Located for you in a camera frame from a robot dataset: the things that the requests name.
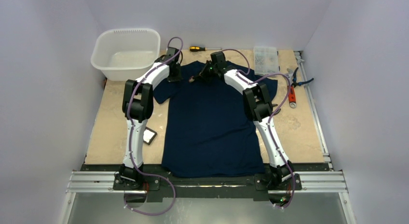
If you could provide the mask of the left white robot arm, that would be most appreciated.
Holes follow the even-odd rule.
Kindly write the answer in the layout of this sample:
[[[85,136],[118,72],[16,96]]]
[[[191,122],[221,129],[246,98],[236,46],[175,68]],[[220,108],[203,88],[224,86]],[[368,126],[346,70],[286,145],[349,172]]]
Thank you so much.
[[[166,54],[157,58],[145,74],[125,82],[122,110],[127,123],[127,147],[117,180],[133,190],[142,187],[147,175],[142,172],[142,148],[144,131],[154,108],[153,91],[169,76],[175,75],[177,80],[181,79],[180,54],[180,49],[168,47]]]

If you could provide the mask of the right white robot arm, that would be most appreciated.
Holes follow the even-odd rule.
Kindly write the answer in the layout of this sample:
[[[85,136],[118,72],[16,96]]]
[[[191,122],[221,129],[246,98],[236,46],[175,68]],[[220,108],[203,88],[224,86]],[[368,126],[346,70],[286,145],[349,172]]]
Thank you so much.
[[[271,185],[282,189],[289,184],[290,179],[295,184],[296,178],[292,163],[283,149],[273,122],[273,116],[283,103],[278,105],[276,110],[273,110],[267,85],[261,82],[267,76],[256,81],[248,79],[242,70],[228,65],[223,50],[214,52],[210,56],[211,59],[206,61],[197,75],[189,78],[189,82],[192,83],[197,80],[209,82],[213,78],[219,78],[240,92],[246,117],[256,126],[267,150]]]

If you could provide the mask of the navy blue t-shirt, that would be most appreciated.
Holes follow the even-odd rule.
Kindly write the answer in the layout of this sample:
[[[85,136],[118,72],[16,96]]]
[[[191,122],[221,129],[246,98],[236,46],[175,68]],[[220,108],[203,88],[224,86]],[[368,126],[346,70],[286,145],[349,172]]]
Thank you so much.
[[[203,67],[199,61],[184,65],[181,81],[163,80],[153,91],[158,103],[169,103],[162,166],[184,178],[263,173],[241,93],[218,78],[189,82]]]

